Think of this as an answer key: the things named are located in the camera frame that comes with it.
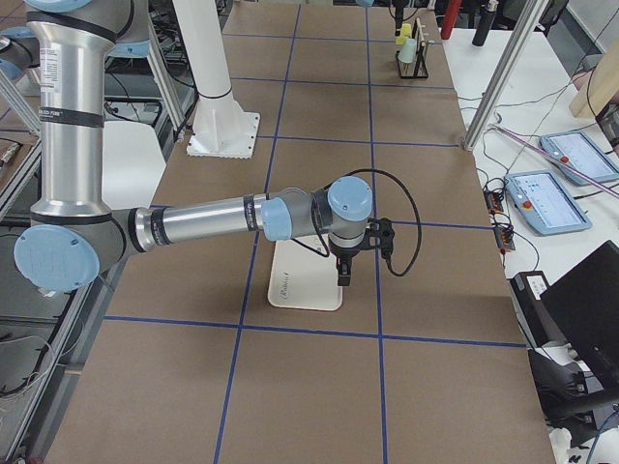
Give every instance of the blue object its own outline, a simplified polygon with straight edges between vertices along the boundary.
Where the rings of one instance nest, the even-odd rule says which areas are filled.
[[[19,271],[38,287],[71,292],[92,282],[100,271],[97,252],[79,234],[59,225],[35,225],[17,239]]]
[[[0,71],[2,71],[9,80],[16,80],[22,75],[21,69],[7,60],[0,60]]]
[[[541,235],[591,228],[591,220],[551,171],[505,176],[507,193],[529,225]]]
[[[33,8],[48,13],[68,13],[85,7],[93,0],[25,0]]]
[[[329,187],[327,199],[331,210],[342,219],[357,222],[371,214],[371,188],[358,177],[337,179]]]
[[[146,58],[151,49],[151,41],[117,43],[109,52],[114,58]]]
[[[10,27],[0,32],[0,35],[8,39],[36,39],[35,33],[29,27]]]
[[[561,160],[563,164],[577,169],[595,181],[610,182],[619,179],[619,167],[580,130],[545,135],[540,137],[540,145],[556,160]],[[559,169],[577,186],[590,185],[569,170],[561,167]]]
[[[285,202],[274,198],[262,203],[262,227],[268,240],[289,240],[292,237],[292,217]]]

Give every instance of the table surface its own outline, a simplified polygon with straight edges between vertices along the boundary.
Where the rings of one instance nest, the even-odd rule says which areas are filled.
[[[402,82],[392,35],[385,9],[235,3],[224,42],[235,98],[262,114],[255,153],[189,158],[186,140],[155,203],[386,169],[421,211],[413,272],[362,254],[324,313],[268,304],[258,235],[132,258],[46,463],[553,462],[443,48],[430,79]],[[411,212],[366,179],[401,269]]]
[[[474,33],[473,30],[455,29],[450,39],[444,43],[457,94],[466,99],[476,99],[486,89],[511,34],[506,31],[490,31],[486,44],[477,47],[471,44]],[[592,125],[593,119],[576,119],[572,116],[569,105],[576,95],[576,89],[573,85],[568,85],[569,82],[570,77],[561,66],[547,39],[542,33],[534,33],[518,60],[514,73],[499,101],[499,104],[532,103],[497,107],[497,112],[502,117],[501,125],[512,131],[537,135],[570,131]],[[568,86],[565,92],[557,93],[565,86]],[[554,95],[537,101],[553,92]],[[459,101],[465,124],[468,125],[475,114],[474,109],[468,108],[474,108],[478,104],[479,101]],[[597,125],[588,127],[584,131],[604,151],[610,150],[610,145]],[[486,153],[507,167],[517,157],[510,171],[512,173],[550,169],[558,173],[563,185],[574,196],[596,190],[592,187],[572,185],[549,162],[529,150],[522,151],[518,144],[500,133],[488,132],[485,141]],[[538,138],[531,138],[531,143],[537,145]],[[505,167],[484,155],[484,141],[477,144],[474,154],[477,165],[490,177],[505,175]],[[615,154],[610,155],[609,158],[615,163],[618,162]],[[483,175],[480,179],[482,184],[486,180]],[[500,184],[495,183],[493,186],[498,187]],[[619,203],[617,200],[601,193],[578,200],[578,204],[583,211],[587,212],[593,222],[593,227],[582,232],[546,237],[537,235],[526,224],[520,213],[513,207],[511,209],[515,231],[527,237],[539,250],[541,259],[538,269],[544,271],[550,284],[606,240],[613,240],[619,244]],[[516,252],[508,254],[505,261],[507,277],[512,277],[522,271],[531,271],[536,261],[533,248],[520,237],[516,237],[515,240]]]

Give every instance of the brown table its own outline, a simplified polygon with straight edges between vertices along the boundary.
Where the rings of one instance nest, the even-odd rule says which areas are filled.
[[[373,165],[419,204],[413,272],[362,254],[342,307],[321,313],[268,304],[274,246],[257,235],[133,258],[46,463],[553,462],[442,46],[428,80],[402,82],[392,35],[385,9],[235,4],[224,41],[236,99],[262,114],[255,154],[179,146],[155,203]],[[401,269],[411,212],[388,182],[375,191]]]

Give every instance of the red cylinder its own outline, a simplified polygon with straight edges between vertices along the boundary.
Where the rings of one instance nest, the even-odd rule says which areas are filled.
[[[460,13],[460,5],[462,0],[450,0],[445,18],[443,19],[443,27],[441,28],[441,39],[448,40],[452,36],[452,29],[456,24],[457,15]]]

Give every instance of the black monitor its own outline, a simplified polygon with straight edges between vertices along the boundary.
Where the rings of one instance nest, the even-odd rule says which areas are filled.
[[[605,389],[619,387],[619,247],[612,241],[553,283],[542,301]]]

